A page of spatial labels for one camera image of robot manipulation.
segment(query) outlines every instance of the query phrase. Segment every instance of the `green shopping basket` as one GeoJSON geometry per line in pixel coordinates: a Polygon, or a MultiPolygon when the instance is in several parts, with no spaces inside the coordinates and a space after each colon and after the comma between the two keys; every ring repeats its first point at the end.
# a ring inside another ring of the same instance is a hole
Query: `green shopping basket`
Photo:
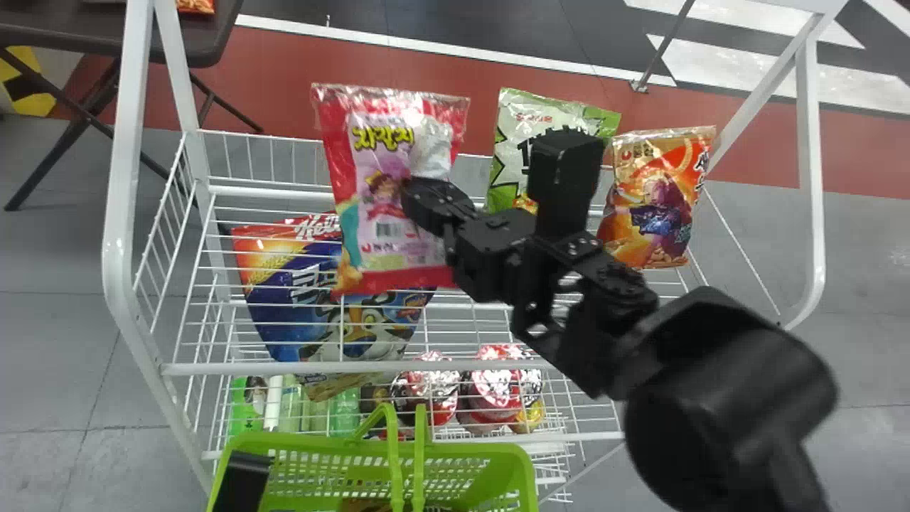
{"type": "Polygon", "coordinates": [[[421,511],[424,505],[455,512],[537,511],[534,470],[523,449],[503,443],[432,443],[426,413],[426,406],[418,405],[414,442],[398,440],[391,404],[378,407],[348,438],[236,435],[221,455],[208,512],[235,452],[271,457],[258,512],[329,512],[365,499],[388,503],[393,512],[421,511]],[[388,439],[363,439],[383,417],[388,439]]]}

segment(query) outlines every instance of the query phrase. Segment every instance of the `cartoon character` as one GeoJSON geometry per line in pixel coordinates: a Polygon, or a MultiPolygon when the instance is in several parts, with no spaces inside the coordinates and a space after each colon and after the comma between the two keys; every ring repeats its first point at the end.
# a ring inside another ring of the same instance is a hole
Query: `cartoon character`
{"type": "Polygon", "coordinates": [[[367,185],[369,185],[369,196],[363,198],[363,201],[370,205],[367,210],[367,219],[373,219],[380,214],[400,219],[407,218],[401,209],[400,180],[377,170],[367,178],[367,185]]]}
{"type": "Polygon", "coordinates": [[[395,317],[406,319],[410,323],[417,323],[417,320],[420,319],[420,313],[423,312],[423,308],[429,301],[430,297],[426,293],[413,293],[408,295],[402,301],[405,307],[399,309],[398,312],[395,313],[395,317]]]}
{"type": "MultiPolygon", "coordinates": [[[[648,241],[642,252],[649,257],[658,247],[671,258],[683,255],[692,226],[692,207],[676,182],[666,173],[656,174],[643,184],[644,197],[638,206],[616,206],[617,215],[632,216],[632,226],[648,241]]],[[[646,261],[633,262],[643,266],[646,261]]]]}
{"type": "Polygon", "coordinates": [[[338,279],[338,284],[335,285],[337,290],[348,290],[353,288],[363,279],[363,273],[350,263],[350,252],[348,252],[348,248],[341,249],[341,257],[339,258],[338,268],[336,269],[335,274],[338,279]]]}
{"type": "MultiPolygon", "coordinates": [[[[384,292],[364,299],[356,306],[345,306],[341,333],[341,352],[345,358],[381,361],[400,359],[414,335],[414,325],[397,323],[386,314],[383,305],[394,302],[395,292],[384,292]]],[[[318,312],[326,322],[339,321],[341,308],[337,305],[318,312]]],[[[338,329],[329,329],[318,343],[301,346],[299,356],[306,361],[318,353],[320,361],[341,361],[338,329]]]]}

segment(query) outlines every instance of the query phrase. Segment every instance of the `wire shelf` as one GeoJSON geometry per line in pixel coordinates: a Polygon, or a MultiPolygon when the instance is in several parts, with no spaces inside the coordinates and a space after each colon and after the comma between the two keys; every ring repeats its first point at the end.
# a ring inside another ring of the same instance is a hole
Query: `wire shelf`
{"type": "MultiPolygon", "coordinates": [[[[382,375],[374,378],[374,384],[388,385],[398,372],[407,370],[539,369],[543,375],[546,415],[532,433],[516,434],[503,424],[497,425],[492,433],[474,435],[453,419],[445,425],[432,425],[431,435],[439,443],[521,444],[534,462],[541,495],[553,501],[571,500],[564,487],[571,478],[569,462],[572,457],[579,456],[582,467],[590,463],[585,457],[586,444],[623,439],[612,401],[590,399],[533,351],[528,351],[530,359],[519,362],[479,361],[476,355],[485,345],[521,342],[510,331],[509,306],[499,302],[476,303],[460,290],[440,288],[429,302],[419,307],[420,317],[414,325],[414,334],[400,360],[368,362],[343,357],[343,348],[352,343],[343,342],[340,333],[345,328],[368,326],[351,321],[351,316],[345,312],[360,305],[346,304],[342,298],[338,306],[342,314],[334,316],[331,322],[320,323],[321,327],[335,333],[327,341],[270,341],[276,345],[336,343],[337,349],[328,353],[336,353],[337,361],[327,357],[318,362],[274,361],[246,302],[246,293],[267,285],[249,286],[240,281],[237,256],[241,252],[234,247],[231,230],[247,225],[284,225],[284,219],[331,210],[333,196],[321,144],[313,140],[205,130],[200,130],[198,135],[206,153],[207,183],[191,168],[185,135],[177,149],[171,177],[152,219],[147,241],[136,260],[132,289],[140,316],[157,344],[170,344],[170,349],[157,358],[158,370],[176,390],[172,391],[177,397],[175,402],[182,405],[184,422],[198,437],[203,460],[217,459],[230,438],[234,407],[230,400],[232,376],[251,375],[369,372],[382,375]],[[167,306],[173,301],[177,301],[179,307],[167,306]],[[430,351],[443,353],[451,360],[415,360],[419,354],[430,351]]],[[[462,155],[452,171],[455,184],[466,190],[479,206],[483,202],[489,165],[486,157],[462,155]]],[[[595,198],[606,197],[609,182],[609,179],[601,180],[601,189],[595,198]]],[[[716,211],[713,200],[710,201],[716,211]]],[[[592,205],[590,214],[589,229],[595,230],[602,216],[602,205],[592,205]]],[[[297,254],[275,255],[293,257],[297,254]]],[[[649,286],[662,302],[707,284],[692,248],[687,256],[690,264],[684,267],[643,271],[649,286]]],[[[764,289],[757,273],[755,275],[764,289]]],[[[567,275],[563,279],[576,278],[567,275]]],[[[580,298],[576,293],[558,295],[554,301],[554,316],[564,315],[580,298]]],[[[318,307],[260,303],[256,306],[318,307]]],[[[282,323],[291,327],[313,324],[282,323]]],[[[289,419],[312,425],[309,420],[313,418],[285,418],[289,419]]],[[[307,428],[299,431],[329,434],[326,430],[315,432],[307,428]]]]}

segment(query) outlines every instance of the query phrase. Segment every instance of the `orange snack bag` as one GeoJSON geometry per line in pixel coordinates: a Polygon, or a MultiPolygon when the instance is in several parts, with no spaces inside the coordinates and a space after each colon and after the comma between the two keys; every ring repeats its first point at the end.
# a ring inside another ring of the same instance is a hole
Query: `orange snack bag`
{"type": "Polygon", "coordinates": [[[686,264],[715,127],[624,133],[612,141],[615,179],[597,236],[614,258],[638,269],[686,264]]]}
{"type": "Polygon", "coordinates": [[[213,15],[215,14],[215,0],[177,0],[177,11],[213,15]]]}

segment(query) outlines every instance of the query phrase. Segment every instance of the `red snack bag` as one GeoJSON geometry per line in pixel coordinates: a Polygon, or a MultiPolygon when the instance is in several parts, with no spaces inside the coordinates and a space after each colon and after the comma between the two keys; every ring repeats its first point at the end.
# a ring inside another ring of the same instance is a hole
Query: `red snack bag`
{"type": "Polygon", "coordinates": [[[334,293],[454,286],[442,241],[401,209],[411,176],[446,179],[464,138],[466,97],[313,84],[344,234],[334,293]]]}
{"type": "Polygon", "coordinates": [[[215,0],[177,0],[179,13],[215,14],[215,0]]]}

